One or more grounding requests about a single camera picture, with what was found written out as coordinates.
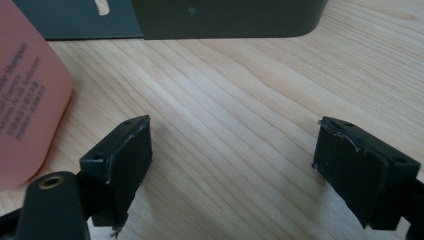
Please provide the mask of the pink bottle with blue cap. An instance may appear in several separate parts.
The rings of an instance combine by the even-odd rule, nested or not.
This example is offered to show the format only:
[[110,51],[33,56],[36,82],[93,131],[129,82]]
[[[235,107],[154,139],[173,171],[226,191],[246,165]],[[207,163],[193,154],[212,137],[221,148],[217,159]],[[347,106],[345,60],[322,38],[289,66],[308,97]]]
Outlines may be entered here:
[[60,58],[12,0],[0,0],[0,191],[41,167],[71,93]]

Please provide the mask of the black slotted corner shelf tray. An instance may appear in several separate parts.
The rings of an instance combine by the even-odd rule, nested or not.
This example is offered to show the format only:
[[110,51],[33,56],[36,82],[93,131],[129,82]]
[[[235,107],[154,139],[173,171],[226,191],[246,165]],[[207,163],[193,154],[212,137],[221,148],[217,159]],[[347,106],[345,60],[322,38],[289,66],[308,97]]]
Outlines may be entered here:
[[291,38],[312,32],[328,0],[12,0],[47,40]]

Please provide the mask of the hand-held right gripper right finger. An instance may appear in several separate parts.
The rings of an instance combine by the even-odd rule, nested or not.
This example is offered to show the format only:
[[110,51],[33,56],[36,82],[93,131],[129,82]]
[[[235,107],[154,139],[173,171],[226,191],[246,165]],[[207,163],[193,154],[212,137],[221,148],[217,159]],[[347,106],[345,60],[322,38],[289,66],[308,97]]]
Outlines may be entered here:
[[394,230],[404,218],[421,228],[421,164],[360,127],[335,118],[319,121],[313,168],[364,227]]

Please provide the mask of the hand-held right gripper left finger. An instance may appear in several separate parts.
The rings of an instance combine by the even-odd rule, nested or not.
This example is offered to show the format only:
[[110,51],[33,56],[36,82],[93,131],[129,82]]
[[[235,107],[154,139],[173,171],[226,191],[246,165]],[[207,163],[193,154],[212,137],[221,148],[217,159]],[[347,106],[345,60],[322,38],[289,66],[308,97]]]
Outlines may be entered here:
[[152,163],[150,117],[126,120],[80,160],[79,187],[85,215],[118,234]]

